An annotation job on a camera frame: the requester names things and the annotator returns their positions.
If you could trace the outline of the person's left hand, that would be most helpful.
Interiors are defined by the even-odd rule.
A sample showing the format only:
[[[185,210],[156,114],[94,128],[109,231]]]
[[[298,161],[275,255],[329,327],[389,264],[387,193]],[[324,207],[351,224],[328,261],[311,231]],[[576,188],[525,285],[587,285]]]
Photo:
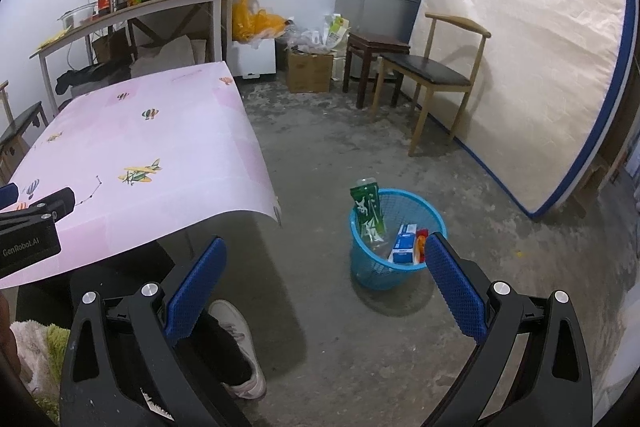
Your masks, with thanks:
[[[16,376],[21,373],[21,362],[18,357],[16,341],[11,329],[9,301],[0,294],[0,345],[1,351],[9,362]]]

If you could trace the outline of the green-cuffed white sleeve forearm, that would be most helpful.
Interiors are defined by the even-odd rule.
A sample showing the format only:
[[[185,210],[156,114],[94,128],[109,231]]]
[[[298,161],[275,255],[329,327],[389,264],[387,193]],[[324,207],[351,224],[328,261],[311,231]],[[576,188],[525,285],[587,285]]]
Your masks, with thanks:
[[[52,421],[60,421],[60,386],[70,330],[36,321],[11,324],[21,362],[21,382]]]

